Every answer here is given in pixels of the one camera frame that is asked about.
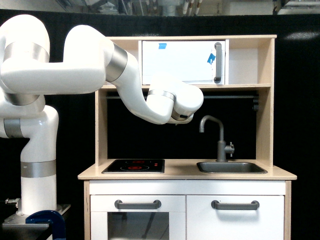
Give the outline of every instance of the gray faucet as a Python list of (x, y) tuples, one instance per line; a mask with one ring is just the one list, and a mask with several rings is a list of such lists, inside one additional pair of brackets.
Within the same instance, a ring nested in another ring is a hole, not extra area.
[(232, 144), (232, 142), (230, 142), (230, 145), (226, 145), (226, 142), (224, 140), (224, 125), (222, 121), (213, 116), (206, 115), (201, 119), (199, 127), (200, 133), (205, 132), (205, 123), (207, 120), (211, 120), (213, 122), (218, 123), (220, 127), (220, 140), (218, 141), (218, 154), (216, 162), (227, 163), (228, 160), (226, 159), (226, 154), (230, 154), (230, 156), (232, 157), (232, 154), (235, 152), (235, 146)]

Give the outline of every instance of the drawer handle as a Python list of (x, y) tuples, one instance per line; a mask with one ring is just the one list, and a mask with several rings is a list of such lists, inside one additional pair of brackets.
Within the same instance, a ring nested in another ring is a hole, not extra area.
[(217, 200), (211, 202), (211, 207), (216, 210), (257, 210), (260, 204), (258, 201), (251, 203), (219, 203)]
[(123, 203), (121, 200), (117, 200), (114, 202), (114, 206), (117, 209), (149, 210), (160, 208), (161, 202), (159, 200), (155, 200), (153, 203)]
[(215, 60), (215, 77), (214, 77), (214, 83), (218, 84), (221, 82), (222, 77), (222, 45), (220, 42), (217, 42), (214, 45), (214, 48), (216, 49), (216, 60)]

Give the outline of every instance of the blue tape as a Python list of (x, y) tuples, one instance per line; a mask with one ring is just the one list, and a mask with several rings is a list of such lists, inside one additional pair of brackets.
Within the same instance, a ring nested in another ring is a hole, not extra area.
[(216, 59), (216, 56), (211, 53), (207, 62), (212, 65), (215, 59)]
[(166, 43), (159, 43), (159, 49), (166, 49)]

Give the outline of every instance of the sink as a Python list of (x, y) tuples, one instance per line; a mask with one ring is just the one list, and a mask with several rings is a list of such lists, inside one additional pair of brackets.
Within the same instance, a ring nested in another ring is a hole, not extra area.
[(208, 174), (266, 174), (267, 171), (251, 162), (203, 161), (196, 164), (199, 170)]

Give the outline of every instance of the black stovetop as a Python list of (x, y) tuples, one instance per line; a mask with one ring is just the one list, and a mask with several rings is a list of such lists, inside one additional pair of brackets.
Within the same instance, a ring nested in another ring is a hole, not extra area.
[(164, 159), (116, 159), (105, 170), (103, 174), (111, 173), (150, 173), (163, 174), (165, 172)]

